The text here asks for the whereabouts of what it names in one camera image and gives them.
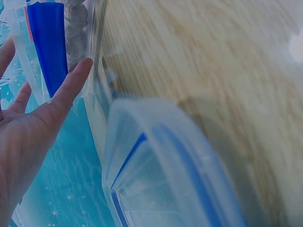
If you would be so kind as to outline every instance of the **plastic container lid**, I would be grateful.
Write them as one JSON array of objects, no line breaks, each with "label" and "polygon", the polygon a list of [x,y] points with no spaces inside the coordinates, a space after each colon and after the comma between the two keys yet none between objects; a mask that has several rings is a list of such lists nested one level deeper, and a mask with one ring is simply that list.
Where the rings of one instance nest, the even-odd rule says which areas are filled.
[{"label": "plastic container lid", "polygon": [[166,100],[113,104],[102,183],[119,227],[246,226],[215,151]]}]

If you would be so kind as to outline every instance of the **plastic bag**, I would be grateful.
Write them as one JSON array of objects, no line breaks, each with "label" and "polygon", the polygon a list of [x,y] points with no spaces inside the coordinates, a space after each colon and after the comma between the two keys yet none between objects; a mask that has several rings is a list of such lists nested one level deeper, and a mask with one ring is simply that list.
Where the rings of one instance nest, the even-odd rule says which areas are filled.
[{"label": "plastic bag", "polygon": [[79,35],[66,39],[66,52],[68,54],[68,67],[71,68],[74,64],[85,58],[86,36],[82,31]]}]

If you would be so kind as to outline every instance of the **turquoise fabric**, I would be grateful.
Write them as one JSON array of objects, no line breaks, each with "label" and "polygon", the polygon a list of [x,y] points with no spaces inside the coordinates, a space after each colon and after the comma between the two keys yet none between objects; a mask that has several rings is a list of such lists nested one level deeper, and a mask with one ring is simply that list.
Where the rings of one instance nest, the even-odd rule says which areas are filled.
[{"label": "turquoise fabric", "polygon": [[[5,40],[9,30],[5,24],[0,29]],[[0,81],[3,109],[12,103],[24,82],[25,75],[15,57]],[[37,107],[32,96],[27,112]],[[115,226],[103,194],[101,165],[83,99],[74,102],[40,172],[17,205],[10,226]]]}]

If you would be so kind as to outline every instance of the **wooden surface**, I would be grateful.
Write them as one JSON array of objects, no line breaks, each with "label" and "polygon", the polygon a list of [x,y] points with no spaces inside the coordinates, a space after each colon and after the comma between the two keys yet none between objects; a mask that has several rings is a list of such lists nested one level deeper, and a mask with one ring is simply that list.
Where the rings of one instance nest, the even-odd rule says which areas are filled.
[{"label": "wooden surface", "polygon": [[195,120],[251,226],[303,226],[303,63],[290,53],[302,1],[110,0],[94,19],[86,105],[101,160],[106,63],[111,87],[170,99]]}]

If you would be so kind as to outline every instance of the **star pattern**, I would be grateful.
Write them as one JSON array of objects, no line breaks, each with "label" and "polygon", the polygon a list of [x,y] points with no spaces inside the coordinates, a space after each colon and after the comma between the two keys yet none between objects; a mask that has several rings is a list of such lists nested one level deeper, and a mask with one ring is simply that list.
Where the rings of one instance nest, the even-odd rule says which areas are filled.
[{"label": "star pattern", "polygon": [[57,217],[60,214],[59,210],[56,210],[56,207],[54,208],[54,210],[48,211],[48,213],[51,213],[49,216],[53,216],[53,219],[55,216]]},{"label": "star pattern", "polygon": [[65,199],[67,199],[69,202],[73,199],[74,196],[71,196],[69,193],[67,195],[67,197],[65,197]]}]

